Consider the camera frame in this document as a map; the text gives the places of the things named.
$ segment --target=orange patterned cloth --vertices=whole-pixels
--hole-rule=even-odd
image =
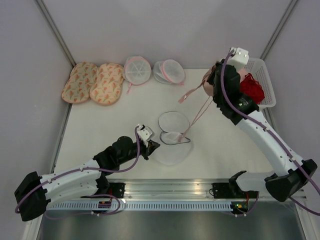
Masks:
[[[123,67],[117,63],[102,64],[97,70],[96,83],[90,90],[90,98],[101,105],[116,103],[122,93]]]
[[[97,80],[98,67],[91,62],[78,63],[62,90],[61,97],[67,103],[80,104],[89,99],[89,91]]]

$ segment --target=white table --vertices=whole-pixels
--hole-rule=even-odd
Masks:
[[[184,103],[178,99],[202,80],[206,69],[186,69],[185,86],[157,82],[153,77],[141,86],[124,83],[117,103],[102,106],[89,100],[72,106],[55,172],[76,167],[106,149],[120,136],[135,142],[134,128],[144,124],[160,133],[159,116],[168,111],[186,115],[190,122],[207,99],[197,90]],[[241,170],[268,172],[271,165],[254,142],[224,117],[212,103],[187,134],[193,142],[188,157],[180,164],[166,166],[150,156],[142,157],[130,171],[114,173],[108,179],[228,179]],[[129,167],[133,160],[121,165]]]

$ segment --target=basket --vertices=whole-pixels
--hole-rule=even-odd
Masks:
[[[264,91],[264,100],[258,104],[259,108],[272,108],[276,105],[275,92],[271,84],[265,61],[259,58],[249,58],[245,70],[252,74],[253,78],[258,81]]]

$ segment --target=wall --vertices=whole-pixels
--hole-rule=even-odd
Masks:
[[[44,0],[76,62],[209,68],[230,47],[259,57],[290,0]]]
[[[305,159],[320,167],[320,1],[297,5],[266,59],[276,97],[272,108],[283,139]],[[312,178],[320,185],[320,169]],[[308,184],[309,205],[320,212],[319,196]],[[320,229],[319,217],[316,217]]]
[[[67,104],[71,66],[32,0],[0,1],[0,239],[21,239],[14,191],[48,173]]]

